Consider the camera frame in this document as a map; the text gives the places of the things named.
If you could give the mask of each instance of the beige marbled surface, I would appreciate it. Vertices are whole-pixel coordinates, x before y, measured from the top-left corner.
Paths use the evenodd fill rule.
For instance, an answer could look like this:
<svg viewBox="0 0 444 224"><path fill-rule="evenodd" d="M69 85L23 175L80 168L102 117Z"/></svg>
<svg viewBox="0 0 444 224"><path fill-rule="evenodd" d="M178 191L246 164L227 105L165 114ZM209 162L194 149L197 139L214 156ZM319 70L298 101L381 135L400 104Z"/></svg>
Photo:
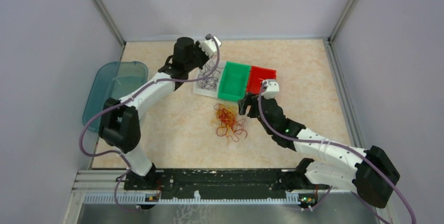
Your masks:
<svg viewBox="0 0 444 224"><path fill-rule="evenodd" d="M134 42L122 61L141 61L153 72L172 54L174 42ZM321 40L224 41L221 59L277 70L276 97L287 117L313 131L350 144L338 95ZM142 148L158 168L296 167L305 157L278 146L256 119L245 117L247 138L227 141L210 122L221 100L195 95L190 83L159 101L141 126ZM100 140L97 152L110 147ZM93 167L125 167L116 155L94 160Z"/></svg>

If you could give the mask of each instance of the cable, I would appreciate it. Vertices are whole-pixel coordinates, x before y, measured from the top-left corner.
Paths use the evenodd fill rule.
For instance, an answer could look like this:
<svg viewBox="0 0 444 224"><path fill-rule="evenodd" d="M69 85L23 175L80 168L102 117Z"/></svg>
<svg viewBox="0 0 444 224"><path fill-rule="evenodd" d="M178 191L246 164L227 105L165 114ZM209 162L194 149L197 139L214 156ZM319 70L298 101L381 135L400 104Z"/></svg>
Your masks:
<svg viewBox="0 0 444 224"><path fill-rule="evenodd" d="M210 60L207 61L207 63L205 63L202 70L199 70L199 74L197 77L201 76L208 76L208 77L204 80L200 80L199 82L197 82L197 86L207 91L215 92L217 89L217 83L219 82L219 78L216 77L216 75L220 76L220 70L222 70L223 68L218 66L213 73L208 75L208 72L211 71L211 69L214 67L214 60L215 57L211 58Z"/></svg>
<svg viewBox="0 0 444 224"><path fill-rule="evenodd" d="M193 79L193 80L182 80L182 79L158 79L158 80L155 80L155 81L151 81L151 82L145 84L145 85L144 85L144 86L143 86L138 92L134 93L134 95L133 95L131 98L129 98L129 99L127 99L127 100L121 102L120 104L117 104L117 105L114 105L114 106L112 106L112 107L106 108L106 109L102 110L101 112L99 112L98 114L94 115L94 117L92 117L92 118L91 118L91 119L85 124L85 126L84 126L83 129L82 129L82 132L80 133L80 136L79 136L79 149L80 149L80 151L81 151L84 155L93 158L93 157L98 157L98 156L102 156L102 155L109 154L109 153L116 153L116 154L118 154L118 155L124 160L124 162L127 164L127 166L128 166L128 170L127 170L127 171L126 171L121 177L119 177L119 179L118 179L118 181L117 181L116 188L115 188L115 190L114 190L114 202L115 202L116 205L117 205L120 209L122 209L123 211L127 211L127 212L135 212L135 210L129 210L129 209L124 208L121 204L119 204L119 202L118 202L118 200L117 200L117 188L118 188L119 184L122 182L123 177L125 177L126 175L128 175L129 172L131 171L131 164L130 164L129 161L125 158L125 156L123 155L123 153L120 152L120 151L117 151L117 150L108 150L108 151L101 152L101 153L89 153L89 152L87 152L87 151L85 150L85 148L83 147L83 138L84 138L84 136L85 136L85 133L86 133L86 131L88 130L88 127L89 127L89 126L92 124L92 122L95 121L97 118L101 117L101 116L104 115L105 113L108 113L108 112L110 112L110 111L112 111L112 110L114 110L114 109L117 109L117 108L120 108L120 107L124 106L125 104L127 104L127 103L129 103L130 101L132 101L133 99L135 99L140 93L142 93L142 92L143 92L144 90L146 90L148 87L150 87L151 85L153 85L153 84L155 84L155 83L157 83L157 82L172 81L172 82L180 82L180 83L191 83L191 82L197 82L197 81L200 81L200 80L207 79L209 76L211 76L211 75L216 71L217 66L218 66L218 64L219 64L219 60L220 60L220 49L219 49L219 44L217 44L217 41L216 41L216 39L213 37L213 35L211 35L211 34L207 34L207 35L205 36L205 38L206 38L206 39L208 39L208 38L211 38L211 39L212 39L212 41L213 41L214 44L216 45L216 52L217 52L217 54L216 54L216 63L215 63L215 65L214 65L214 67L211 69L211 71L208 73L207 76L202 76L202 77L199 77L199 78L197 78L197 79Z"/></svg>
<svg viewBox="0 0 444 224"><path fill-rule="evenodd" d="M259 91L259 97L258 97L258 103L259 103L259 114L261 116L262 121L265 123L265 125L276 135L278 135L281 138L284 138L286 140L289 141L294 141L294 142L301 142L301 143L314 143L314 144L323 144L323 141L319 141L319 140L306 140L306 139L295 139L295 138L290 138L287 137L283 134L280 134L279 132L277 132L275 129L273 129L271 127L271 125L268 123L267 119L264 117L264 113L262 111L262 93L264 91L265 85L267 84L267 82L263 82L261 85L261 89ZM372 162L370 162L370 160L368 160L366 157L364 157L363 155L361 155L359 152L355 151L353 148L348 147L346 145L343 144L339 144L336 142L329 142L329 144L334 145L336 147L340 147L343 148L351 153L353 153L354 155L358 156L360 159L362 159L365 163L367 163L371 168L373 168L380 177L382 177L388 184L389 186L393 189L393 191L395 191L395 193L399 196L399 198L401 199L401 201L404 203L405 207L408 210L408 213L410 214L410 217L412 218L412 224L416 224L416 216L415 213L413 212L412 207L410 206L410 204L408 203L407 199L404 197L404 195L401 193L401 191L396 187L395 184L393 184L393 182L387 177L385 176L385 174L379 169L377 168Z"/></svg>
<svg viewBox="0 0 444 224"><path fill-rule="evenodd" d="M131 172L131 167L129 167L128 170L127 170L124 174L122 174L122 176L120 176L119 179L117 180L116 188L114 188L114 202L116 203L116 205L117 205L120 209L122 209L122 210L125 211L125 212L137 212L137 209L136 209L136 210L126 209L126 208L123 207L123 206L119 203L119 201L117 200L117 190L119 189L120 182L122 182L123 178L124 178L126 175L128 175L129 172Z"/></svg>

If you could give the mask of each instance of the clear plastic tray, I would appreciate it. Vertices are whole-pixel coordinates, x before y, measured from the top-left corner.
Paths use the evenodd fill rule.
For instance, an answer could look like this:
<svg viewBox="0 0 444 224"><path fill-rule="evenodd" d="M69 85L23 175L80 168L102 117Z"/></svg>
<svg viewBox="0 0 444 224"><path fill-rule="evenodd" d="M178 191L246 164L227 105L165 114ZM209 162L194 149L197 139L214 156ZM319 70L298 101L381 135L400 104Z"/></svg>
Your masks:
<svg viewBox="0 0 444 224"><path fill-rule="evenodd" d="M103 110L104 102L112 97L119 99L137 90L147 82L148 68L141 62L111 62L97 71L91 87L85 111L83 125L94 115ZM100 120L95 120L88 130L98 132Z"/></svg>

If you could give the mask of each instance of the white panel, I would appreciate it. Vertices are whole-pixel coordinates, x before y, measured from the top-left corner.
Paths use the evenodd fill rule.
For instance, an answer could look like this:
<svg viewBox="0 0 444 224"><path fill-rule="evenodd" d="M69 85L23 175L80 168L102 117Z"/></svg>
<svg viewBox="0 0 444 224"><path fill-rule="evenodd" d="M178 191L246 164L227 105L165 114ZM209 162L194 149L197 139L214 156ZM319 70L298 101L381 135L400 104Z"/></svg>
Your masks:
<svg viewBox="0 0 444 224"><path fill-rule="evenodd" d="M341 170L334 165L314 161L308 165L305 176L315 185L324 184L357 192L356 186L352 182L355 179L355 174Z"/></svg>
<svg viewBox="0 0 444 224"><path fill-rule="evenodd" d="M120 46L91 0L0 7L0 222L60 223L88 162L77 138L95 73Z"/></svg>
<svg viewBox="0 0 444 224"><path fill-rule="evenodd" d="M296 141L294 142L296 152L312 155L313 159L320 159L348 173L354 174L357 170L355 165L362 162L361 158L350 153L346 149L331 145L331 143L338 143L337 141L321 136L309 128L301 130L298 133L297 138L304 140L319 140L321 143L315 144ZM364 149L353 149L362 156L366 155Z"/></svg>
<svg viewBox="0 0 444 224"><path fill-rule="evenodd" d="M127 41L330 36L347 0L103 0Z"/></svg>
<svg viewBox="0 0 444 224"><path fill-rule="evenodd" d="M363 136L398 168L418 223L444 218L443 15L443 0L359 0L335 43Z"/></svg>

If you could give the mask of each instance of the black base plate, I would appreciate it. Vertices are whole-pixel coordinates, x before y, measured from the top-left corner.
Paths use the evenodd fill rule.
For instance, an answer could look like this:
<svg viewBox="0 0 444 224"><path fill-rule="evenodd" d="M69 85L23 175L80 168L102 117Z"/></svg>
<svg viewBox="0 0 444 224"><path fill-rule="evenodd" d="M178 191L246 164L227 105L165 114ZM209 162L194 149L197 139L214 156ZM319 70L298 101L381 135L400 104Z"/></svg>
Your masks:
<svg viewBox="0 0 444 224"><path fill-rule="evenodd" d="M201 199L279 199L285 191L315 189L315 185L301 186L290 183L284 177L294 169L157 169L155 183L129 173L125 190L157 190L162 188L162 199L194 198L199 190ZM319 185L318 189L327 189Z"/></svg>

